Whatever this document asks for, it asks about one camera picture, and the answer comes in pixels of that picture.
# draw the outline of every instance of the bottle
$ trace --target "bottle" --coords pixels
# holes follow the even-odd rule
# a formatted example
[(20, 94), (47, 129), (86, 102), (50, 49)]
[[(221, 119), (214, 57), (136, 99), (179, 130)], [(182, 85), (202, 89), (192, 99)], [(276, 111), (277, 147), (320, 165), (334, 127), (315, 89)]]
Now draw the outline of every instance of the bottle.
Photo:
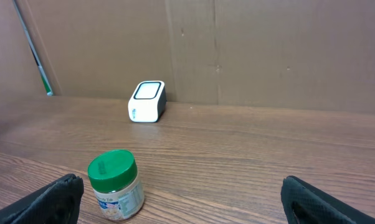
[(88, 166), (88, 176), (107, 219), (125, 220), (143, 206), (145, 195), (130, 151), (117, 149), (96, 157)]

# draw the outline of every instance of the cardboard wall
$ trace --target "cardboard wall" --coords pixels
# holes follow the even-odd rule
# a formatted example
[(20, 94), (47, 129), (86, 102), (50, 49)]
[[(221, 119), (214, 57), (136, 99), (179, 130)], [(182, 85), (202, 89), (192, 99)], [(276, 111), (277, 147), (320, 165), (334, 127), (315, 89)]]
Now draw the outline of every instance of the cardboard wall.
[(45, 95), (40, 74), (11, 0), (0, 0), (0, 107)]
[(56, 95), (375, 112), (375, 0), (18, 0)]

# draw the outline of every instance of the wooden tabletop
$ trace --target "wooden tabletop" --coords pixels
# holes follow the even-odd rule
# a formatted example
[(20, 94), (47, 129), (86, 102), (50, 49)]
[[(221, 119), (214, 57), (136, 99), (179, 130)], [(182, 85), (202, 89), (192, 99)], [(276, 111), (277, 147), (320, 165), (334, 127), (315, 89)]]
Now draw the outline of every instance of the wooden tabletop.
[(375, 114), (168, 103), (144, 124), (125, 100), (60, 96), (0, 107), (0, 208), (74, 173), (79, 222), (110, 222), (87, 167), (112, 149), (135, 155), (144, 185), (130, 223), (286, 223), (288, 175), (375, 218)]

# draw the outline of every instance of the green lid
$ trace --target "green lid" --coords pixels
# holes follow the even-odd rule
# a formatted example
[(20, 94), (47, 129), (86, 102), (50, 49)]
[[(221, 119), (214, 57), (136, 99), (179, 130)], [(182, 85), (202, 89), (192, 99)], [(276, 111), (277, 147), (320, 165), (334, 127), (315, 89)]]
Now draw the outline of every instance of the green lid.
[(101, 193), (121, 190), (138, 174), (133, 154), (127, 150), (112, 150), (96, 157), (88, 167), (93, 189)]

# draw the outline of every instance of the white cube-shaped device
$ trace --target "white cube-shaped device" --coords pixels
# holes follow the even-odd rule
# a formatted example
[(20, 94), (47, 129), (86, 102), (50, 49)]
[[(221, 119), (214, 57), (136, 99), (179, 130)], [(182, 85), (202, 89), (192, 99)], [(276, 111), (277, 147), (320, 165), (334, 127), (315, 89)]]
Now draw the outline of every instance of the white cube-shaped device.
[(164, 82), (141, 82), (128, 102), (130, 119), (134, 122), (157, 122), (164, 112), (166, 102)]

